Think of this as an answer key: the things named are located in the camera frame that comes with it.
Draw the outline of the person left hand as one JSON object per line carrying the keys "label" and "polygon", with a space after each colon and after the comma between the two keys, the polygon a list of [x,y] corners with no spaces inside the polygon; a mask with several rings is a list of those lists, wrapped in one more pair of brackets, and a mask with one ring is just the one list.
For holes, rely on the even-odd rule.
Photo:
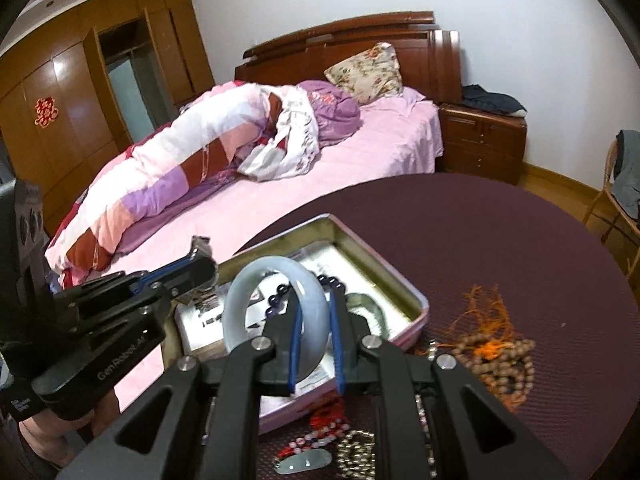
{"label": "person left hand", "polygon": [[67,436],[88,426],[93,437],[119,418],[120,408],[115,390],[109,391],[85,416],[63,420],[51,410],[45,410],[18,424],[29,447],[43,460],[58,467],[67,466],[76,456]]}

